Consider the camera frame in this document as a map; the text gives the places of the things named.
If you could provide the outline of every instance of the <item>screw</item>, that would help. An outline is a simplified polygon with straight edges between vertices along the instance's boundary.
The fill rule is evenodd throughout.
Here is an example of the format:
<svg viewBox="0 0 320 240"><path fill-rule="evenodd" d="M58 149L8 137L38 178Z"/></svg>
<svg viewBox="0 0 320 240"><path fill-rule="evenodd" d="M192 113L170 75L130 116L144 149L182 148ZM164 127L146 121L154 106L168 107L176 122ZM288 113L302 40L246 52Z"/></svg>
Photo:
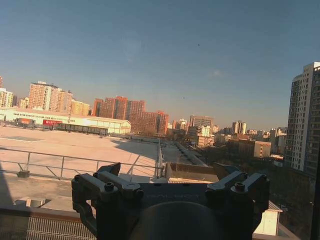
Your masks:
<svg viewBox="0 0 320 240"><path fill-rule="evenodd" d="M104 190L106 190L107 192L111 192L114 189L114 184L112 182L107 182L104 185Z"/></svg>
<svg viewBox="0 0 320 240"><path fill-rule="evenodd" d="M245 185L242 182L236 182L234 184L235 190L238 192L244 192L245 191Z"/></svg>

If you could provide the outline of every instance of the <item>low building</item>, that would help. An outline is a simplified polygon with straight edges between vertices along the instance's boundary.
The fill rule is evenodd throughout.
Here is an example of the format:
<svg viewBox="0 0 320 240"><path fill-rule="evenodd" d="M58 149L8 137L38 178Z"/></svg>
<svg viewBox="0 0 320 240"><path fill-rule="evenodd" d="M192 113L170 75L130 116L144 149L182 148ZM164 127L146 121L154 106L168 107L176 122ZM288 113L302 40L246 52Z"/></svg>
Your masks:
<svg viewBox="0 0 320 240"><path fill-rule="evenodd" d="M232 139L233 137L230 134L216 134L215 136L215 142L219 145L225 144L229 139Z"/></svg>
<svg viewBox="0 0 320 240"><path fill-rule="evenodd" d="M215 143L215 138L212 136L198 136L196 145L198 148L212 147Z"/></svg>
<svg viewBox="0 0 320 240"><path fill-rule="evenodd" d="M271 153L271 142L239 139L239 154L249 158L267 158Z"/></svg>
<svg viewBox="0 0 320 240"><path fill-rule="evenodd" d="M16 107L0 108L0 120L17 122L19 119L33 120L35 125L49 126L57 130L83 133L126 134L131 131L131 124L127 120Z"/></svg>
<svg viewBox="0 0 320 240"><path fill-rule="evenodd" d="M18 107L21 109L27 109L29 106L29 97L21 98L19 100Z"/></svg>

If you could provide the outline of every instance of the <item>sky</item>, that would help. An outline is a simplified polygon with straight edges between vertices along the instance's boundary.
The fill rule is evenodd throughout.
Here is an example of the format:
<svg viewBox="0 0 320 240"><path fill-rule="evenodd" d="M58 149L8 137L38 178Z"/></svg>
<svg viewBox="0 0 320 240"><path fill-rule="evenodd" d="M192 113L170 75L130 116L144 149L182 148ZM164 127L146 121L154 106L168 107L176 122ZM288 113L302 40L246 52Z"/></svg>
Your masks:
<svg viewBox="0 0 320 240"><path fill-rule="evenodd" d="M145 100L169 119L286 126L291 82L320 61L320 1L2 0L0 76L19 97L45 81L93 105Z"/></svg>

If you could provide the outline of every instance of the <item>flat roof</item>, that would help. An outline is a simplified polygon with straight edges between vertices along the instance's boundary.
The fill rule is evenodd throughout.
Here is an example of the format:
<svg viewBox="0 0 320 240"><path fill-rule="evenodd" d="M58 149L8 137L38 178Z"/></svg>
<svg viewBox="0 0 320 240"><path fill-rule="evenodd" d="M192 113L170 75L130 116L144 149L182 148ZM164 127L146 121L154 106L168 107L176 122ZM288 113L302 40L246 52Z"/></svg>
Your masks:
<svg viewBox="0 0 320 240"><path fill-rule="evenodd" d="M16 112L31 113L31 114L43 114L43 115L69 117L69 113L66 113L66 112L35 110L35 109L29 109L29 108L0 107L0 110L16 111ZM97 121L114 122L114 123L124 123L124 122L130 123L128 120L107 118L107 117L100 117L100 116L90 116L90 115L84 116L84 115L71 114L71 117L72 118L81 118L81 119L91 119L91 120L97 120Z"/></svg>

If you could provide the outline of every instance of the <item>high-rise building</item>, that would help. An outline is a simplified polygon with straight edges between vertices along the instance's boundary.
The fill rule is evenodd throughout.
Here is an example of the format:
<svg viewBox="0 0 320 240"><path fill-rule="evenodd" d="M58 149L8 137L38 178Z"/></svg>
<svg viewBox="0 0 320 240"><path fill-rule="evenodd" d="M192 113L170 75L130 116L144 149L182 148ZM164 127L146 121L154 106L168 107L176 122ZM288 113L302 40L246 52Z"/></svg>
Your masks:
<svg viewBox="0 0 320 240"><path fill-rule="evenodd" d="M73 94L70 91L63 91L61 88L58 88L57 97L55 112L70 113Z"/></svg>
<svg viewBox="0 0 320 240"><path fill-rule="evenodd" d="M246 134L247 124L242 121L235 121L232 123L232 133L233 134Z"/></svg>
<svg viewBox="0 0 320 240"><path fill-rule="evenodd" d="M278 136L282 135L280 128L273 128L270 130L270 142L271 142L271 153L277 153L278 151Z"/></svg>
<svg viewBox="0 0 320 240"><path fill-rule="evenodd" d="M17 95L13 95L13 99L12 99L12 107L14 106L18 106L19 104L19 97Z"/></svg>
<svg viewBox="0 0 320 240"><path fill-rule="evenodd" d="M131 122L132 132L154 132L164 135L168 127L168 115L158 112L146 112L146 102L128 100L126 97L106 97L105 101L96 98L92 115L96 117L122 119Z"/></svg>
<svg viewBox="0 0 320 240"><path fill-rule="evenodd" d="M172 121L172 129L176 129L176 126L177 126L177 121L173 120Z"/></svg>
<svg viewBox="0 0 320 240"><path fill-rule="evenodd" d="M305 79L304 84L311 85L310 107L308 113L306 144L305 144L305 161L304 171L312 178L316 177L319 147L320 147L320 62L313 63L313 74L311 69L307 67L302 74L302 79ZM308 110L308 102L306 102L306 111Z"/></svg>
<svg viewBox="0 0 320 240"><path fill-rule="evenodd" d="M303 67L293 78L288 116L285 165L316 175L320 143L320 62Z"/></svg>
<svg viewBox="0 0 320 240"><path fill-rule="evenodd" d="M145 101L128 100L126 97L106 97L105 101L96 98L92 115L110 119L129 120L131 115L139 115L146 111Z"/></svg>
<svg viewBox="0 0 320 240"><path fill-rule="evenodd" d="M44 81L30 84L30 109L70 113L73 94Z"/></svg>
<svg viewBox="0 0 320 240"><path fill-rule="evenodd" d="M7 91L5 88L0 88L0 107L1 108L10 108L12 107L14 94L10 91Z"/></svg>
<svg viewBox="0 0 320 240"><path fill-rule="evenodd" d="M27 109L27 108L29 108L29 98L28 98L28 97L21 98L21 99L19 100L18 107L21 108L21 109Z"/></svg>
<svg viewBox="0 0 320 240"><path fill-rule="evenodd" d="M210 126L210 134L213 133L214 130L214 118L209 116L190 116L190 127L201 127L201 126Z"/></svg>
<svg viewBox="0 0 320 240"><path fill-rule="evenodd" d="M82 101L72 99L71 113L75 115L87 116L89 114L90 105Z"/></svg>
<svg viewBox="0 0 320 240"><path fill-rule="evenodd" d="M58 87L47 84L44 81L30 84L29 107L30 109L42 109L55 111L58 104Z"/></svg>

